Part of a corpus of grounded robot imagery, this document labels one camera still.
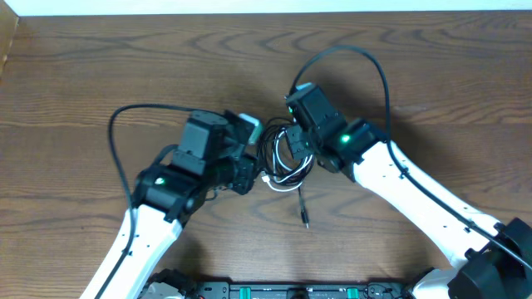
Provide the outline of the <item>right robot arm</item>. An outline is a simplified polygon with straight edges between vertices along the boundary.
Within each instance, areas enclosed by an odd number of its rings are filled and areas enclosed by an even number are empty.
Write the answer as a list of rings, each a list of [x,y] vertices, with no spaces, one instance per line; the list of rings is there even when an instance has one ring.
[[[309,84],[286,99],[303,145],[332,173],[384,198],[444,254],[449,270],[432,269],[408,289],[412,298],[527,298],[531,228],[503,224],[473,208],[413,164],[364,119],[347,122],[323,91]]]

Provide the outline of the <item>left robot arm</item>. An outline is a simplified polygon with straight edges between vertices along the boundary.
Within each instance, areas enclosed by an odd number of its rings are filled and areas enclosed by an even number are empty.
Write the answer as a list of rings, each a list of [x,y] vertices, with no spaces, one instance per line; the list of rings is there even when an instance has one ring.
[[[258,161],[246,149],[261,129],[250,115],[193,111],[180,143],[164,147],[137,176],[131,209],[82,297],[137,298],[209,192],[244,195],[253,187]]]

